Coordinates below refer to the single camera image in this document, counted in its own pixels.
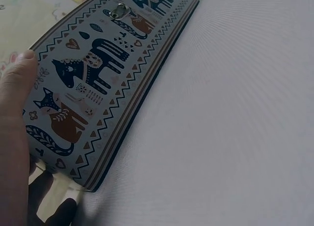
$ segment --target hand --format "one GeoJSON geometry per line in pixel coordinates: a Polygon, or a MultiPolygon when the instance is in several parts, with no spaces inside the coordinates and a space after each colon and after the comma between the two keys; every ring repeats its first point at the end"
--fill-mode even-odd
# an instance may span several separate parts
{"type": "MultiPolygon", "coordinates": [[[[28,175],[36,166],[29,160],[22,110],[33,87],[36,68],[35,54],[27,50],[0,80],[0,218],[4,226],[26,222],[43,225],[37,210],[53,182],[52,174],[45,171],[28,186],[28,175]]],[[[76,207],[74,200],[67,199],[45,225],[70,225],[76,207]]]]}

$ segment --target zigzag border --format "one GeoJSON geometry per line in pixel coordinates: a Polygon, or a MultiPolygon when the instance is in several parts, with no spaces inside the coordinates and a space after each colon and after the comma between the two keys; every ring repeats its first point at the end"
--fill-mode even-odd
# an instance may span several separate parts
{"type": "MultiPolygon", "coordinates": [[[[174,23],[174,20],[177,19],[179,13],[183,10],[183,7],[188,3],[188,1],[189,1],[189,0],[182,0],[182,2],[178,5],[178,7],[177,7],[177,8],[175,9],[175,11],[173,12],[172,17],[171,17],[171,18],[168,18],[169,20],[168,20],[167,22],[165,21],[165,25],[162,26],[162,27],[164,27],[164,28],[161,27],[161,29],[160,29],[162,32],[161,32],[161,33],[157,33],[158,37],[154,39],[154,40],[155,40],[155,43],[154,43],[154,44],[150,44],[150,45],[152,46],[152,48],[150,48],[150,49],[147,48],[147,49],[146,49],[148,55],[143,56],[143,57],[142,57],[142,58],[143,58],[143,62],[140,63],[140,64],[138,64],[138,69],[139,69],[139,71],[138,71],[138,72],[133,72],[133,77],[132,77],[133,79],[127,80],[128,87],[121,89],[121,91],[122,91],[122,96],[115,98],[115,100],[116,100],[116,103],[115,103],[116,106],[112,106],[112,107],[109,107],[109,108],[108,108],[108,110],[110,111],[110,117],[103,118],[103,121],[104,121],[104,123],[105,123],[105,127],[102,127],[102,128],[100,128],[100,129],[97,129],[98,138],[95,139],[95,140],[90,141],[93,150],[94,150],[94,145],[93,145],[93,143],[96,142],[96,141],[102,140],[101,135],[100,135],[100,131],[108,128],[107,123],[106,123],[106,120],[113,118],[112,109],[113,109],[113,108],[119,108],[119,107],[120,107],[119,99],[124,99],[124,98],[125,98],[125,93],[124,93],[124,91],[125,91],[125,90],[129,90],[129,89],[131,88],[131,87],[130,87],[130,82],[136,80],[136,79],[135,79],[135,74],[142,73],[141,66],[147,65],[146,59],[149,58],[149,57],[151,57],[151,53],[150,53],[150,52],[156,50],[154,46],[156,46],[156,45],[159,44],[159,41],[161,41],[161,37],[165,35],[165,32],[168,31],[168,28],[171,26],[172,23],[174,23]]],[[[87,155],[90,154],[90,153],[93,153],[93,152],[89,152],[89,153],[86,153],[86,154],[85,154],[85,159],[86,159],[86,161],[87,161],[87,164],[77,168],[77,171],[78,171],[78,173],[79,173],[80,178],[75,177],[75,178],[73,178],[73,179],[81,179],[80,169],[89,166],[88,159],[87,159],[87,155]]]]}

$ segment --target bed sheet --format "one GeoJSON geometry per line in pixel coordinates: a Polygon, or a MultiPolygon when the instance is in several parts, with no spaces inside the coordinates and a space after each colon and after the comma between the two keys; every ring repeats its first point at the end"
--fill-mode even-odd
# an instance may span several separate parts
{"type": "Polygon", "coordinates": [[[0,0],[0,74],[80,0],[0,0]]]}

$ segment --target white fabric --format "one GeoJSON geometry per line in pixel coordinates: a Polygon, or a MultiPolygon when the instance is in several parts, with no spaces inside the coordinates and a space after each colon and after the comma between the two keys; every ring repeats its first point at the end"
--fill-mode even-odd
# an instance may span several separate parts
{"type": "Polygon", "coordinates": [[[202,0],[75,225],[312,226],[313,0],[202,0]]]}

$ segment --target blue animal figure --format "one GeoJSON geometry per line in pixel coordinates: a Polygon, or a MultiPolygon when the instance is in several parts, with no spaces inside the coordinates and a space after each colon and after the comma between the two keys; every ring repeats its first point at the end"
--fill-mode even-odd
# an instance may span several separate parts
{"type": "Polygon", "coordinates": [[[159,4],[165,5],[167,8],[171,8],[171,3],[173,0],[132,0],[138,7],[144,8],[144,5],[152,8],[154,11],[164,16],[166,14],[161,8],[159,8],[159,4]]]}
{"type": "Polygon", "coordinates": [[[46,146],[54,153],[61,156],[68,156],[73,152],[74,144],[80,139],[85,127],[80,123],[87,125],[88,122],[75,111],[65,105],[58,93],[44,88],[45,96],[41,101],[33,101],[41,110],[42,115],[49,115],[52,130],[62,139],[71,143],[68,149],[59,147],[50,135],[42,129],[27,125],[27,133],[38,142],[46,146]]]}
{"type": "Polygon", "coordinates": [[[107,89],[111,88],[111,86],[107,82],[99,77],[99,73],[102,71],[103,68],[108,67],[115,73],[120,74],[121,71],[117,67],[124,69],[124,66],[113,57],[111,57],[109,54],[98,48],[105,49],[122,61],[126,61],[129,57],[129,54],[127,52],[125,52],[114,43],[102,38],[98,38],[93,41],[92,49],[83,58],[83,60],[53,60],[52,63],[55,65],[57,74],[68,88],[74,87],[74,77],[76,76],[82,81],[86,82],[86,84],[98,90],[100,93],[104,95],[107,94],[107,91],[104,88],[95,83],[98,82],[107,89]]]}
{"type": "MultiPolygon", "coordinates": [[[[103,13],[106,14],[107,16],[110,16],[110,11],[107,9],[103,10],[103,13]]],[[[138,34],[130,25],[117,20],[117,19],[112,19],[111,21],[117,24],[118,26],[122,27],[125,31],[129,32],[133,36],[135,36],[138,39],[145,40],[147,38],[147,35],[152,32],[154,29],[155,25],[153,25],[151,22],[146,20],[144,17],[135,14],[132,9],[130,8],[130,13],[131,21],[134,27],[136,27],[138,30],[142,31],[145,33],[145,35],[140,35],[138,34]]]]}

